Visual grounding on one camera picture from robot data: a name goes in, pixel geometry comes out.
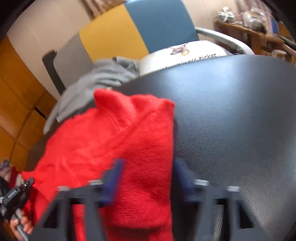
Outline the wooden desk with clutter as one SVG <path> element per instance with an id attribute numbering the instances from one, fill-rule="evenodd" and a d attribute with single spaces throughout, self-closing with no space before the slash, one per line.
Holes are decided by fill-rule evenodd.
<path id="1" fill-rule="evenodd" d="M 295 41 L 287 28 L 280 22 L 275 22 L 275 32 L 268 33 L 259 26 L 256 19 L 251 20 L 252 26 L 244 24 L 216 21 L 216 25 L 226 35 L 231 31 L 247 36 L 247 45 L 256 55 L 280 58 L 295 65 Z"/>

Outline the red knit sweater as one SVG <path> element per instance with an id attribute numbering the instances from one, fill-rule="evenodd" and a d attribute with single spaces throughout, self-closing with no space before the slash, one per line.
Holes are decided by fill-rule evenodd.
<path id="1" fill-rule="evenodd" d="M 115 201 L 100 210 L 109 240 L 172 240 L 174 103 L 152 95 L 98 89 L 95 104 L 67 119 L 46 143 L 24 212 L 36 224 L 59 186 L 100 178 L 114 161 L 124 170 Z"/>

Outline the grey garment on sofa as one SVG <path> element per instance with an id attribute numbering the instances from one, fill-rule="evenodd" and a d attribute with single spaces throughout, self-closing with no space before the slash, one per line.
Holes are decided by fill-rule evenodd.
<path id="1" fill-rule="evenodd" d="M 139 61 L 115 56 L 95 62 L 91 71 L 81 76 L 62 93 L 43 128 L 49 132 L 55 121 L 61 122 L 94 99 L 96 89 L 113 89 L 139 77 Z"/>

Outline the grey yellow blue sofa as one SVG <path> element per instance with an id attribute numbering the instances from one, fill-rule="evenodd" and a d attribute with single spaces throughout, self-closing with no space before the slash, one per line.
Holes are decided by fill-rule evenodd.
<path id="1" fill-rule="evenodd" d="M 253 54 L 233 37 L 195 27 L 182 1 L 127 1 L 103 13 L 42 61 L 59 94 L 86 74 L 98 59 L 141 59 L 152 52 L 197 41 L 204 35 L 240 54 Z"/>

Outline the white printed cushion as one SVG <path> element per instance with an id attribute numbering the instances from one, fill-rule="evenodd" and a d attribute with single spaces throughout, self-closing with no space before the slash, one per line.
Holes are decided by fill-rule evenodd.
<path id="1" fill-rule="evenodd" d="M 155 51 L 139 61 L 140 76 L 176 65 L 229 56 L 225 48 L 210 41 L 193 41 Z"/>

